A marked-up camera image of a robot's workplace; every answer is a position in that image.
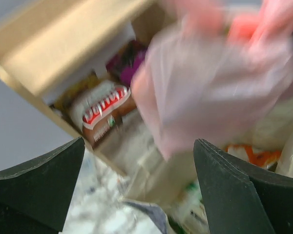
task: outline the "gray wall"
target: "gray wall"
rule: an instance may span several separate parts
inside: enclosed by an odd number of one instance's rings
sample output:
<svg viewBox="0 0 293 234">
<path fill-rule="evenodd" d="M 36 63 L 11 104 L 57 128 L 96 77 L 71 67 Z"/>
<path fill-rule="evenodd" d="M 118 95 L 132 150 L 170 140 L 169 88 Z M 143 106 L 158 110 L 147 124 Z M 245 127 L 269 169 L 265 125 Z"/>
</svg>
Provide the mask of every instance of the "gray wall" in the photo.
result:
<svg viewBox="0 0 293 234">
<path fill-rule="evenodd" d="M 29 0 L 0 0 L 0 20 Z M 0 81 L 0 170 L 45 154 L 72 137 Z"/>
</svg>

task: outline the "pink latex glove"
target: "pink latex glove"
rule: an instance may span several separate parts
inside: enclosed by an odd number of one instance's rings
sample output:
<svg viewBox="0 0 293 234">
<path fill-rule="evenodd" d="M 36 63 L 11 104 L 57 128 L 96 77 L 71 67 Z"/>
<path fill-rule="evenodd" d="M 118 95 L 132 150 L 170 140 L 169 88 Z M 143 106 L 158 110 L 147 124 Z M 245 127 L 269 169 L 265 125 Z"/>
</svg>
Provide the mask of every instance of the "pink latex glove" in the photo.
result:
<svg viewBox="0 0 293 234">
<path fill-rule="evenodd" d="M 263 0 L 260 24 L 252 40 L 293 33 L 293 0 Z"/>
<path fill-rule="evenodd" d="M 219 0 L 163 0 L 163 4 L 178 18 L 185 17 L 183 33 L 186 36 L 197 32 L 216 36 L 222 32 L 224 15 Z"/>
</svg>

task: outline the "red and white packaging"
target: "red and white packaging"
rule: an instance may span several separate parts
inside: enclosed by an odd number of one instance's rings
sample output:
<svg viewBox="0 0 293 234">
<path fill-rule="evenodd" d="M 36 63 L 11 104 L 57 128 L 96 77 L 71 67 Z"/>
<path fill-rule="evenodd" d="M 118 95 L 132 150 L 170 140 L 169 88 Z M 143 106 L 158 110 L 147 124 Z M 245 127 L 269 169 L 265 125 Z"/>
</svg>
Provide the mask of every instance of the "red and white packaging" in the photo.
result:
<svg viewBox="0 0 293 234">
<path fill-rule="evenodd" d="M 71 105 L 69 117 L 93 148 L 136 108 L 130 88 L 104 80 Z"/>
</svg>

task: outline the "black foam piece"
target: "black foam piece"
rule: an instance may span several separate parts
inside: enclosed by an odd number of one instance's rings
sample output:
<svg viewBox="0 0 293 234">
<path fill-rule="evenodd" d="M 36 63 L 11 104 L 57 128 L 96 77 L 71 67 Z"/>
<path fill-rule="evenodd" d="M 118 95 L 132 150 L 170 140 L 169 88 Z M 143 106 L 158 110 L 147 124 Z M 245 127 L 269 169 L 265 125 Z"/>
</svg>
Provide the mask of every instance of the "black foam piece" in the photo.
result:
<svg viewBox="0 0 293 234">
<path fill-rule="evenodd" d="M 293 234 L 293 179 L 251 165 L 204 140 L 194 161 L 211 234 Z"/>
<path fill-rule="evenodd" d="M 84 157 L 82 138 L 0 172 L 0 234 L 63 230 Z"/>
</svg>

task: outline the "food items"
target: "food items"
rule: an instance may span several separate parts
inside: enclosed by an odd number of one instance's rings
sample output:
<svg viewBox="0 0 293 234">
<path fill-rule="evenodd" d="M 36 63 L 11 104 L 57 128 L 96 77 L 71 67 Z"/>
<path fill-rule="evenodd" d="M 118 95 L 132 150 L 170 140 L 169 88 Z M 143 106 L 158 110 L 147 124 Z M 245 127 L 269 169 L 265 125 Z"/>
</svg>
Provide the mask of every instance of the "food items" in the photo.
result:
<svg viewBox="0 0 293 234">
<path fill-rule="evenodd" d="M 106 69 L 125 85 L 130 86 L 133 75 L 145 59 L 146 51 L 146 46 L 132 40 L 108 62 Z"/>
<path fill-rule="evenodd" d="M 209 234 L 209 225 L 198 180 L 189 184 L 173 203 L 168 213 L 181 233 Z"/>
<path fill-rule="evenodd" d="M 53 104 L 53 109 L 59 110 L 63 115 L 67 115 L 72 102 L 83 92 L 94 88 L 97 86 L 101 81 L 98 79 L 95 72 L 91 72 L 89 76 L 85 79 L 81 80 L 80 82 L 72 85 L 68 88 Z"/>
<path fill-rule="evenodd" d="M 225 151 L 244 161 L 268 170 L 278 163 L 281 156 L 281 151 L 262 151 L 244 144 L 229 145 Z"/>
<path fill-rule="evenodd" d="M 128 87 L 93 76 L 71 87 L 54 106 L 96 148 L 136 105 Z"/>
</svg>

